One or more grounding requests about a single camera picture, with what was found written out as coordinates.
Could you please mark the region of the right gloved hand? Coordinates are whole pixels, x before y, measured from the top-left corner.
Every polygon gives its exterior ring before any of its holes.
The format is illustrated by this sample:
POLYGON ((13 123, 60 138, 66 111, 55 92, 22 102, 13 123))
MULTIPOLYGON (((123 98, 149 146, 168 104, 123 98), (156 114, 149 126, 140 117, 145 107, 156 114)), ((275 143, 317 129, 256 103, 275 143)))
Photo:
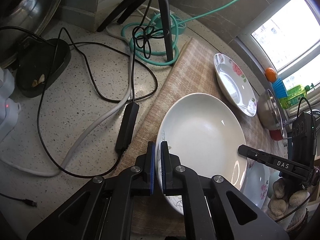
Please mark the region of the right gloved hand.
POLYGON ((296 209, 309 196, 307 190, 295 186, 288 179, 279 178, 272 185, 273 193, 268 204, 267 214, 277 220, 296 209))

